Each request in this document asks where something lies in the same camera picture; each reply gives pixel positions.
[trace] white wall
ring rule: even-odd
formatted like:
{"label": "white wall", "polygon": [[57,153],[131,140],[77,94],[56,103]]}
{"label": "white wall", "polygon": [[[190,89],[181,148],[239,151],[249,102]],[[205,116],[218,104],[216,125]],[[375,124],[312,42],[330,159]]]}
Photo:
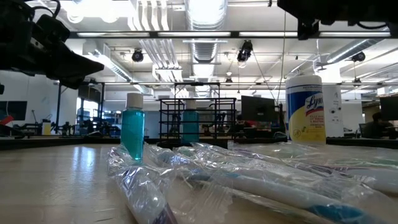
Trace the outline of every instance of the white wall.
{"label": "white wall", "polygon": [[[58,85],[45,75],[27,76],[23,73],[0,71],[0,83],[4,85],[4,94],[0,101],[27,101],[25,121],[14,121],[22,125],[34,123],[32,110],[35,111],[37,122],[52,114],[51,121],[57,117]],[[78,91],[67,89],[61,96],[60,125],[76,120],[76,101]]]}
{"label": "white wall", "polygon": [[341,110],[343,112],[343,124],[345,128],[356,131],[359,128],[359,124],[365,123],[362,117],[361,102],[343,103]]}

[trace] plastic wrapper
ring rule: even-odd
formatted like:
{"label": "plastic wrapper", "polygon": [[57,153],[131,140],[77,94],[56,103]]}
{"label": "plastic wrapper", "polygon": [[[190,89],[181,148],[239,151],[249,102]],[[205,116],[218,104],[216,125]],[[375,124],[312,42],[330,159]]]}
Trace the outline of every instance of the plastic wrapper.
{"label": "plastic wrapper", "polygon": [[386,194],[398,194],[398,151],[354,146],[304,146],[294,143],[228,143],[235,154],[268,161],[269,158],[321,175],[339,173]]}
{"label": "plastic wrapper", "polygon": [[157,162],[187,167],[228,188],[300,208],[336,223],[395,223],[396,204],[387,196],[339,173],[318,175],[278,158],[253,159],[217,146],[195,144],[177,152],[158,150]]}
{"label": "plastic wrapper", "polygon": [[212,181],[192,185],[184,168],[134,161],[122,146],[108,153],[108,175],[113,178],[139,224],[219,223],[231,203],[225,187]]}

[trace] ceiling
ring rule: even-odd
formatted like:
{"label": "ceiling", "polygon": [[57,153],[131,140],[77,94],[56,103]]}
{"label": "ceiling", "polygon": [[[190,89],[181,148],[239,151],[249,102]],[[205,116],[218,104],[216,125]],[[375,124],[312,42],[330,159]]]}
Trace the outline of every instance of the ceiling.
{"label": "ceiling", "polygon": [[[95,8],[93,12],[88,12],[90,16],[85,17],[81,22],[74,24],[68,21],[67,10],[73,4],[72,1],[61,1],[63,9],[58,15],[60,19],[72,31],[94,32],[94,31],[122,31],[130,30],[127,25],[127,16],[129,15],[129,1],[111,1],[107,8]],[[223,30],[256,30],[256,31],[295,31],[297,30],[297,20],[290,14],[286,14],[282,9],[276,6],[267,7],[268,1],[245,1],[229,0],[226,20]],[[32,1],[31,5],[46,4],[51,9],[55,4],[49,1]],[[182,0],[168,0],[168,17],[171,30],[187,30],[187,20],[185,18],[184,2]],[[104,22],[99,16],[101,13],[114,12],[119,18],[113,23]],[[321,26],[323,31],[361,31],[359,27],[348,27],[344,22],[336,22],[333,26]],[[91,39],[97,46],[106,44],[111,49],[111,59],[116,61],[123,70],[130,76],[140,82],[157,82],[152,75],[152,61],[144,50],[144,61],[134,63],[131,55],[134,49],[142,48],[138,39]],[[254,54],[249,58],[244,68],[238,69],[236,61],[237,51],[243,44],[243,39],[226,39],[227,43],[220,44],[217,51],[214,74],[208,77],[209,82],[225,82],[228,77],[227,72],[231,72],[233,82],[280,82],[286,74],[297,68],[305,60],[314,55],[326,55],[346,46],[354,41],[353,39],[310,39],[298,41],[295,39],[252,39]],[[185,82],[195,80],[192,72],[192,55],[190,44],[183,43],[183,39],[174,39],[173,45],[175,53],[182,67],[182,77]],[[375,72],[385,66],[396,63],[398,51],[395,48],[398,40],[387,39],[364,50],[366,60],[355,64],[353,62],[340,62],[342,81],[352,81],[355,75],[358,77],[363,74]],[[313,73],[313,68],[308,67],[304,73]],[[91,75],[98,82],[120,82],[115,73],[109,69]],[[394,81],[398,78],[395,70],[384,73],[380,76],[368,78],[367,82],[380,82],[388,80]],[[134,91],[133,86],[112,86],[107,87],[109,91]],[[232,89],[234,93],[237,86],[223,86],[223,90]],[[239,86],[247,90],[250,86]],[[362,93],[374,91],[376,86],[362,88]],[[353,90],[353,86],[344,86],[343,89]],[[167,88],[154,88],[155,93],[167,91]],[[236,95],[232,91],[224,91],[224,96]]]}

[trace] computer monitor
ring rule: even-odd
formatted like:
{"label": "computer monitor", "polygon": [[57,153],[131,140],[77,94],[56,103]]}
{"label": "computer monitor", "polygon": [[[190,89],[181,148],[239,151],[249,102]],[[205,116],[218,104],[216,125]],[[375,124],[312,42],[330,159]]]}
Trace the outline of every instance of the computer monitor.
{"label": "computer monitor", "polygon": [[273,122],[277,119],[275,100],[242,96],[242,119],[245,121]]}
{"label": "computer monitor", "polygon": [[7,115],[14,121],[24,121],[26,118],[27,101],[0,101],[0,119]]}
{"label": "computer monitor", "polygon": [[380,97],[381,119],[384,121],[398,120],[398,96]]}

